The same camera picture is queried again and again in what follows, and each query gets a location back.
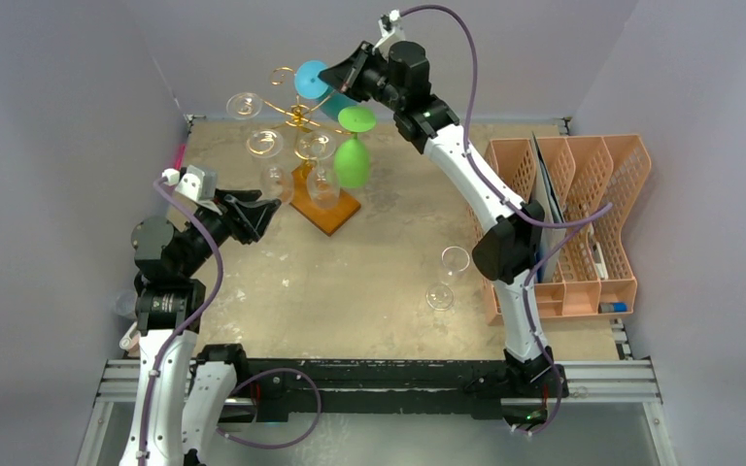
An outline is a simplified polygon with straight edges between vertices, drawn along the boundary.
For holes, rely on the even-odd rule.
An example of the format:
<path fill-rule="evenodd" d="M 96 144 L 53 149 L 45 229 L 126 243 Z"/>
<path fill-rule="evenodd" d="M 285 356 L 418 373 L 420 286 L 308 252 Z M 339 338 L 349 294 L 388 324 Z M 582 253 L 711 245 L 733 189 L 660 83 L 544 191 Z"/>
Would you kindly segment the clear wine glass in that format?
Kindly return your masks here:
<path fill-rule="evenodd" d="M 275 129 L 256 130 L 246 141 L 246 149 L 259 170 L 262 193 L 289 204 L 294 194 L 294 182 L 291 172 L 281 162 L 284 147 L 284 137 Z"/>
<path fill-rule="evenodd" d="M 332 210 L 339 202 L 340 186 L 330 165 L 336 143 L 329 134 L 313 130 L 304 133 L 296 142 L 295 152 L 304 161 L 307 192 L 321 210 Z"/>
<path fill-rule="evenodd" d="M 446 312 L 455 304 L 454 285 L 471 263 L 470 253 L 459 246 L 449 246 L 441 252 L 438 278 L 425 293 L 426 304 L 433 311 Z"/>
<path fill-rule="evenodd" d="M 257 117 L 262 112 L 263 106 L 264 100 L 257 94 L 240 92 L 227 100 L 225 111 L 231 118 L 248 120 Z"/>

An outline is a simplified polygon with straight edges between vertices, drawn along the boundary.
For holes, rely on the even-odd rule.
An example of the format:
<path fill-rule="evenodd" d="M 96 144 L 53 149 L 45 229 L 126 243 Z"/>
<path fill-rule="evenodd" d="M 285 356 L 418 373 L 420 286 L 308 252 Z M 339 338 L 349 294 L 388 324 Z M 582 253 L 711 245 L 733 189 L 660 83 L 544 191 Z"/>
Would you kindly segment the blue plastic goblet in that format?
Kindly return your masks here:
<path fill-rule="evenodd" d="M 325 70 L 327 65 L 319 60 L 309 60 L 304 62 L 294 73 L 294 87 L 296 92 L 307 100 L 323 104 L 319 110 L 328 118 L 337 121 L 342 110 L 356 105 L 356 101 L 341 93 L 335 93 L 320 78 L 320 72 Z"/>

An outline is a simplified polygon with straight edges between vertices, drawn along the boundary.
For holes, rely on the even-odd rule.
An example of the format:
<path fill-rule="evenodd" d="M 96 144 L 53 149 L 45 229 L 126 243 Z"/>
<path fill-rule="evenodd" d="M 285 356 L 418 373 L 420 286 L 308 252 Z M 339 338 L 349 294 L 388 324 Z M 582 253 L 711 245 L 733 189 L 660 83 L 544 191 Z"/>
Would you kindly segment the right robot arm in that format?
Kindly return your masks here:
<path fill-rule="evenodd" d="M 506 381 L 514 392 L 529 395 L 554 365 L 532 296 L 544 211 L 514 192 L 475 150 L 458 116 L 432 92 L 429 71 L 424 48 L 414 42 L 398 42 L 387 53 L 363 42 L 319 77 L 348 98 L 391 110 L 399 134 L 467 202 L 483 230 L 471 257 L 492 283 L 502 314 Z"/>

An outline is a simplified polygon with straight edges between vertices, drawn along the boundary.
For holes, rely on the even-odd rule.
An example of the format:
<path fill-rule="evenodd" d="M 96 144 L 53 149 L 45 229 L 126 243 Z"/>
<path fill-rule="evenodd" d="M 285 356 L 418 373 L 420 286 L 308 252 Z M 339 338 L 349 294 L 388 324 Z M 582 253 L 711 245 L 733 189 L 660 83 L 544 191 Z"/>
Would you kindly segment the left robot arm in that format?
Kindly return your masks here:
<path fill-rule="evenodd" d="M 131 233 L 140 370 L 122 465 L 196 462 L 225 396 L 240 396 L 251 383 L 247 366 L 212 361 L 201 365 L 212 380 L 201 385 L 200 394 L 187 389 L 200 319 L 224 278 L 221 245 L 229 239 L 258 242 L 282 203 L 262 198 L 258 190 L 217 189 L 210 207 L 191 212 L 180 202 L 174 205 L 187 218 L 184 229 L 164 216 L 150 216 Z"/>

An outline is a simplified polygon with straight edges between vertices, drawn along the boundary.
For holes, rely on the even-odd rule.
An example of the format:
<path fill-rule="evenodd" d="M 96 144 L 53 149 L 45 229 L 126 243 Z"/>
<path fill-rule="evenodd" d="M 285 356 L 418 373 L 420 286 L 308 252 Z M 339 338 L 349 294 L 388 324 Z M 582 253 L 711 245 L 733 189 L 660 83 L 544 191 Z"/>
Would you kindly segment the green plastic goblet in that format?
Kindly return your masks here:
<path fill-rule="evenodd" d="M 359 135 L 374 129 L 377 119 L 371 110 L 356 105 L 341 110 L 338 122 L 350 138 L 336 149 L 333 170 L 343 188 L 363 187 L 370 175 L 370 152 Z"/>

